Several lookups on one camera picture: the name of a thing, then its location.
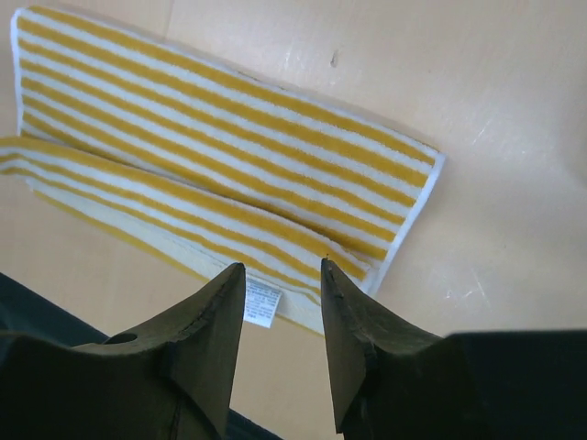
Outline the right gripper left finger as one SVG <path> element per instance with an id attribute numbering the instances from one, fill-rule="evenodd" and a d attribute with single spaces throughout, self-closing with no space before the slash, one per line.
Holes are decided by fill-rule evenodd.
<path id="1" fill-rule="evenodd" d="M 227 429 L 246 271 L 101 344 L 1 334 L 4 439 L 220 439 Z"/>

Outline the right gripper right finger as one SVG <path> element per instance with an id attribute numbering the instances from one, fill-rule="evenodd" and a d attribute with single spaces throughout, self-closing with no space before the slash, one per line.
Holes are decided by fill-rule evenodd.
<path id="1" fill-rule="evenodd" d="M 338 433 L 347 439 L 583 439 L 582 330 L 431 334 L 321 265 Z"/>

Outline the yellow striped towel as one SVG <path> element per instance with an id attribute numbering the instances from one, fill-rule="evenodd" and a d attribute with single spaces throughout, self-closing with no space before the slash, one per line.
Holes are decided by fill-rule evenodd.
<path id="1" fill-rule="evenodd" d="M 208 281 L 246 266 L 249 320 L 323 330 L 320 263 L 375 295 L 444 165 L 336 107 L 64 9 L 11 20 L 1 171 Z"/>

